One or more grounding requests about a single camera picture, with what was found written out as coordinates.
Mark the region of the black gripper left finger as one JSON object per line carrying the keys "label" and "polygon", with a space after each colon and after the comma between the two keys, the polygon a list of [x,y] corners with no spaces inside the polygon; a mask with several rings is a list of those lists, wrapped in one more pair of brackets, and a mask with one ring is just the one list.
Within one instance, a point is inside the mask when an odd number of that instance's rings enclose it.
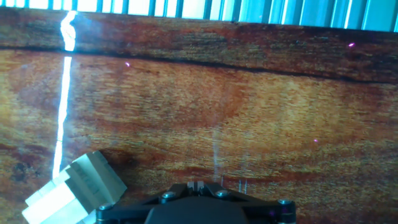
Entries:
{"label": "black gripper left finger", "polygon": [[150,211],[158,205],[190,195],[188,184],[173,184],[149,198],[130,205],[107,203],[96,209],[96,224],[145,223]]}

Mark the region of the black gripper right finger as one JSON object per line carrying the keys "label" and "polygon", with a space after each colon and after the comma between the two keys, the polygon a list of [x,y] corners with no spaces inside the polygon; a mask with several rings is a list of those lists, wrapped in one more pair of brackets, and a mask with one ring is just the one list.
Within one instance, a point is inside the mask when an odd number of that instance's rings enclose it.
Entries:
{"label": "black gripper right finger", "polygon": [[296,223],[296,205],[289,199],[262,200],[226,189],[215,182],[204,184],[198,191],[200,196],[212,197],[237,206],[248,223]]}

